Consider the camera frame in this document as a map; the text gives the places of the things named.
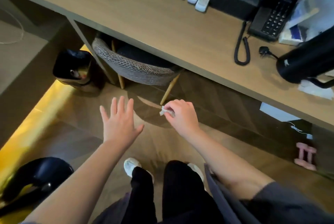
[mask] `wooden desk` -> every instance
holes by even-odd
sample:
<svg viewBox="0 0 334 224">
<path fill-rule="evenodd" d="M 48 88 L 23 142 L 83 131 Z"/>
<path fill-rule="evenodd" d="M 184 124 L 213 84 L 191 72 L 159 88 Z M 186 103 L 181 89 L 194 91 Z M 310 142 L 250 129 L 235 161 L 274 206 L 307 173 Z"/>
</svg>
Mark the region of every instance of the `wooden desk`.
<svg viewBox="0 0 334 224">
<path fill-rule="evenodd" d="M 209 8 L 203 14 L 182 0 L 31 0 L 68 18 L 165 58 L 227 87 L 334 130 L 333 101 L 297 90 L 277 73 L 275 60 L 261 59 L 267 45 L 276 55 L 290 46 L 249 39 L 251 61 L 234 63 L 241 21 Z M 244 47 L 240 47 L 240 58 Z"/>
</svg>

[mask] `hand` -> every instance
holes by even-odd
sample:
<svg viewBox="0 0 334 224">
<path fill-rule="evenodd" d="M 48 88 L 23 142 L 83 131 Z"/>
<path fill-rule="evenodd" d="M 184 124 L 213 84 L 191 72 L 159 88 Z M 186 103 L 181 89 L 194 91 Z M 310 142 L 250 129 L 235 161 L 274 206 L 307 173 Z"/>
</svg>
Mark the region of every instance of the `hand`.
<svg viewBox="0 0 334 224">
<path fill-rule="evenodd" d="M 114 147 L 128 149 L 144 129 L 144 125 L 134 128 L 133 99 L 128 101 L 124 111 L 124 97 L 121 96 L 117 106 L 114 97 L 110 107 L 110 118 L 103 106 L 100 106 L 103 120 L 103 143 L 111 143 Z"/>
<path fill-rule="evenodd" d="M 165 117 L 183 138 L 187 139 L 200 131 L 194 105 L 191 102 L 174 100 L 168 102 L 164 108 L 175 112 L 174 118 L 168 112 L 165 112 Z"/>
</svg>

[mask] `kettle handle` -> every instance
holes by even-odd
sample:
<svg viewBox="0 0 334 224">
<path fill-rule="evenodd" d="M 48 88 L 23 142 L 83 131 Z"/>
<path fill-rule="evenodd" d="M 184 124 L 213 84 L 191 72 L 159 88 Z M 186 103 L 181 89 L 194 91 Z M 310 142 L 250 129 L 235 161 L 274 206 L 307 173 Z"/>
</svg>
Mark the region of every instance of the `kettle handle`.
<svg viewBox="0 0 334 224">
<path fill-rule="evenodd" d="M 308 78 L 307 80 L 310 81 L 311 83 L 313 83 L 314 85 L 322 88 L 322 89 L 328 89 L 328 88 L 334 86 L 334 79 L 332 79 L 332 80 L 330 80 L 328 82 L 325 82 L 325 83 L 320 82 L 316 78 Z"/>
</svg>

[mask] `white cable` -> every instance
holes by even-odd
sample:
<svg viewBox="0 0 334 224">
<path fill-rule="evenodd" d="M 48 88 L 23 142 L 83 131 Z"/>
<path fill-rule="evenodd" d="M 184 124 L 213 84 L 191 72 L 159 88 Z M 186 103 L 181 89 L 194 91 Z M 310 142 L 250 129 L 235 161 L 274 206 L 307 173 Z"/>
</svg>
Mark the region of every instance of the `white cable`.
<svg viewBox="0 0 334 224">
<path fill-rule="evenodd" d="M 292 122 L 290 122 L 290 121 L 286 121 L 286 122 L 292 124 L 290 126 L 292 129 L 296 130 L 298 133 L 302 133 L 303 130 L 298 129 Z M 311 134 L 309 134 L 309 133 L 302 133 L 302 134 L 306 135 L 307 139 L 310 139 L 310 140 L 313 139 L 313 136 Z"/>
<path fill-rule="evenodd" d="M 3 10 L 4 12 L 7 12 L 9 15 L 11 15 L 11 16 L 16 20 L 16 22 L 19 23 L 22 32 L 21 32 L 21 37 L 20 37 L 18 40 L 11 41 L 11 42 L 0 42 L 0 44 L 2 44 L 2 45 L 9 45 L 9 44 L 15 44 L 15 43 L 20 42 L 21 40 L 23 40 L 23 36 L 24 36 L 24 28 L 23 28 L 23 25 L 22 25 L 21 22 L 20 22 L 20 21 L 19 21 L 13 14 L 11 14 L 9 11 L 6 11 L 6 10 L 4 10 L 4 9 L 1 9 L 1 10 Z"/>
</svg>

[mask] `person's left hand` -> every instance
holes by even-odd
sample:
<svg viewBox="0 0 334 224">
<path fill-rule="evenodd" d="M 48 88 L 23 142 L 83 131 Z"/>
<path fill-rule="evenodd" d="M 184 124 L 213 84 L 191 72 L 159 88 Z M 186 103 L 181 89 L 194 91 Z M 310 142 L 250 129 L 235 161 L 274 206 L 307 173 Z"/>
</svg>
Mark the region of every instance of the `person's left hand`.
<svg viewBox="0 0 334 224">
<path fill-rule="evenodd" d="M 137 128 L 133 122 L 133 99 L 128 101 L 124 110 L 124 97 L 121 96 L 117 105 L 114 97 L 110 107 L 110 118 L 103 106 L 100 106 L 103 120 L 103 143 L 111 143 L 114 147 L 128 149 L 144 129 L 141 124 Z"/>
</svg>

